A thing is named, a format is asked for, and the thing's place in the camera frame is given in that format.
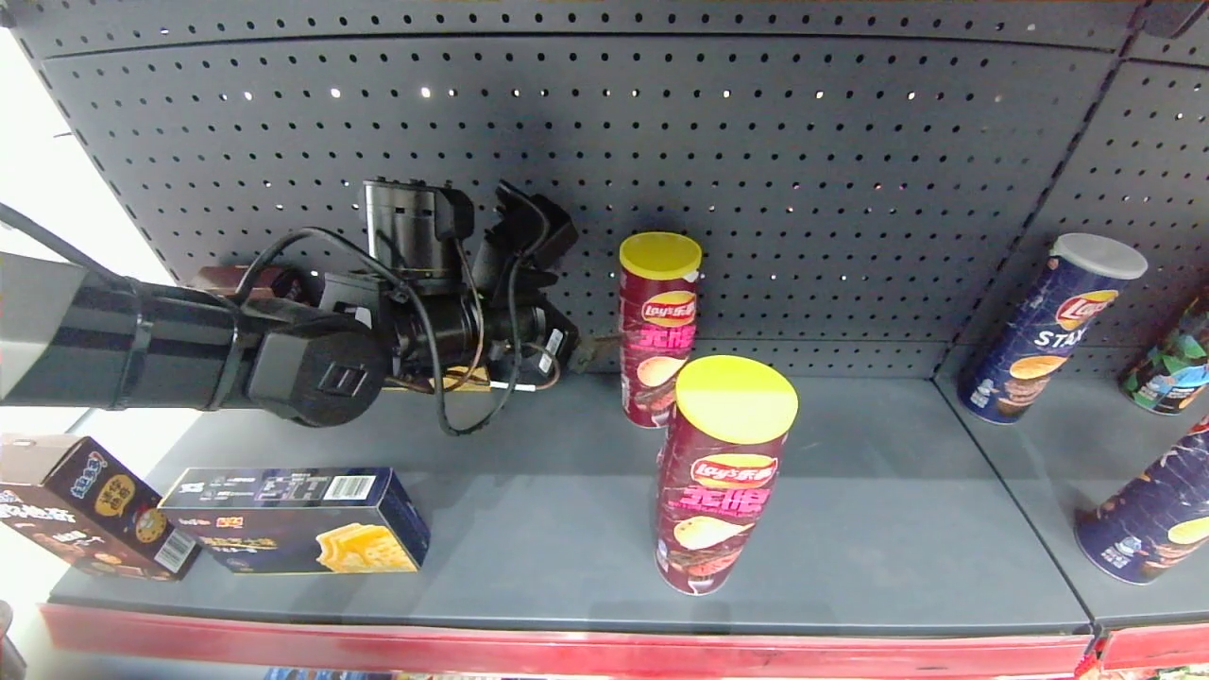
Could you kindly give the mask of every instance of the brown box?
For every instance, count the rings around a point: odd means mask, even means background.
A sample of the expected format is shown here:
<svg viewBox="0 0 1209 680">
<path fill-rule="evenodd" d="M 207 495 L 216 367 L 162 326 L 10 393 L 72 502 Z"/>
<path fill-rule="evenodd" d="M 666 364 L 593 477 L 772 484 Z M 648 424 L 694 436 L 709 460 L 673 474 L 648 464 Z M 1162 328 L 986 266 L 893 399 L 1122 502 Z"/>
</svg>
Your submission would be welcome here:
<svg viewBox="0 0 1209 680">
<path fill-rule="evenodd" d="M 247 266 L 206 266 L 189 282 L 190 288 L 214 293 L 215 295 L 233 295 L 243 280 Z M 249 298 L 283 298 L 303 305 L 314 305 L 302 284 L 302 276 L 291 269 L 268 266 L 260 272 Z"/>
<path fill-rule="evenodd" d="M 197 554 L 156 494 L 91 437 L 5 434 L 0 521 L 87 574 L 174 581 Z"/>
</svg>

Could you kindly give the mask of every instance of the dark blue box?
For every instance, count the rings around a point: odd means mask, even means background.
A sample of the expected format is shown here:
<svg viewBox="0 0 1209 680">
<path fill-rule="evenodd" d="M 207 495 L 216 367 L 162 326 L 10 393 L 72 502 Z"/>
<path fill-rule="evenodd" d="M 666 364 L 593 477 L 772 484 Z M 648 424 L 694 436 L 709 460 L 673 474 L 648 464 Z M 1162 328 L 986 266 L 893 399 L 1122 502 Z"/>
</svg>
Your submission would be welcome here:
<svg viewBox="0 0 1209 680">
<path fill-rule="evenodd" d="M 430 537 L 388 467 L 195 467 L 160 508 L 244 574 L 417 571 Z"/>
</svg>

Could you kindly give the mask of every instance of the lay's stax can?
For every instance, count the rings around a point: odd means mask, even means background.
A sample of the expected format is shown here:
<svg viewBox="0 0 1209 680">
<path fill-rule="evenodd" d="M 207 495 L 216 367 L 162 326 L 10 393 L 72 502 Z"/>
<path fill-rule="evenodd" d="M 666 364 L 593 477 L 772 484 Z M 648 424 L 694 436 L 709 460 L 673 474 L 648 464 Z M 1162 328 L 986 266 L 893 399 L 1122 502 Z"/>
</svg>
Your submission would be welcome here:
<svg viewBox="0 0 1209 680">
<path fill-rule="evenodd" d="M 1188 408 L 1209 385 L 1209 287 L 1184 310 L 1163 340 L 1121 379 L 1121 388 L 1139 407 L 1174 415 Z"/>
<path fill-rule="evenodd" d="M 1209 417 L 1075 528 L 1111 576 L 1150 583 L 1209 540 Z"/>
<path fill-rule="evenodd" d="M 1146 258 L 1124 243 L 1093 234 L 1059 236 L 1024 304 L 982 364 L 962 380 L 961 402 L 989 422 L 1020 420 L 1095 315 L 1145 272 Z"/>
<path fill-rule="evenodd" d="M 701 247 L 652 231 L 621 242 L 620 259 L 621 404 L 635 425 L 664 427 L 696 335 Z"/>
<path fill-rule="evenodd" d="M 655 508 L 655 565 L 672 588 L 722 587 L 773 494 L 797 415 L 793 385 L 757 361 L 705 357 L 681 371 Z"/>
</svg>

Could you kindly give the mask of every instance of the barcode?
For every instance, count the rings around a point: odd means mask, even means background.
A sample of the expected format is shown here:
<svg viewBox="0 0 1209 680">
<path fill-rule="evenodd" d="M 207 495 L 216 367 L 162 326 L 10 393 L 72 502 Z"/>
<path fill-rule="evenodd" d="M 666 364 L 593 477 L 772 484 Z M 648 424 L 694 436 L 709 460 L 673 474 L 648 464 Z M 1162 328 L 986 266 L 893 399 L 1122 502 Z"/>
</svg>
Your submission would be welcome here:
<svg viewBox="0 0 1209 680">
<path fill-rule="evenodd" d="M 168 534 L 168 540 L 163 542 L 163 547 L 155 554 L 155 560 L 168 571 L 177 574 L 196 544 L 197 541 L 193 541 L 191 536 L 173 529 L 172 534 Z"/>
<path fill-rule="evenodd" d="M 372 474 L 334 477 L 328 492 L 323 495 L 325 501 L 364 501 L 370 497 L 370 488 L 377 477 Z"/>
</svg>

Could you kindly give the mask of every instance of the white lid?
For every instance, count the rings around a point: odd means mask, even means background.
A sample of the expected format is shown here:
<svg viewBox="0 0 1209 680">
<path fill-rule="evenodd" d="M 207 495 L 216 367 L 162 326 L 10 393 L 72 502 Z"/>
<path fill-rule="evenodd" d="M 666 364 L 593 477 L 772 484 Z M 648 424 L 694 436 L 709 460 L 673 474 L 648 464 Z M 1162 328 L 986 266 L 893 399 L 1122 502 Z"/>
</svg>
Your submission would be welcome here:
<svg viewBox="0 0 1209 680">
<path fill-rule="evenodd" d="M 1129 246 L 1094 234 L 1063 234 L 1049 249 L 1092 273 L 1133 281 L 1146 273 L 1146 258 Z"/>
</svg>

